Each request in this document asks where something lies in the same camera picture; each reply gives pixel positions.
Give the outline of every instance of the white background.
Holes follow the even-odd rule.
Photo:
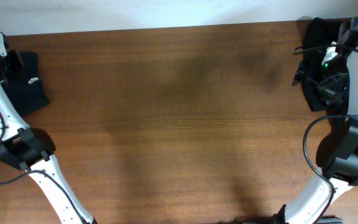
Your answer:
[[[358,16],[358,0],[0,0],[8,35]]]

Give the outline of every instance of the white nike logo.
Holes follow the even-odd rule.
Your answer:
[[[38,80],[40,80],[40,78],[31,78],[30,80],[29,80],[29,84],[31,84],[31,83],[33,83],[33,82],[35,82],[35,81],[38,81]]]

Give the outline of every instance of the brown wooden surface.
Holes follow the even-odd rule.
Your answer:
[[[312,176],[312,113],[291,87],[295,22],[11,37],[39,53],[60,167],[99,223],[270,216]],[[328,122],[309,137],[314,160]],[[20,174],[0,163],[0,180]],[[328,215],[358,223],[358,187]],[[0,223],[58,223],[35,182],[0,187]]]

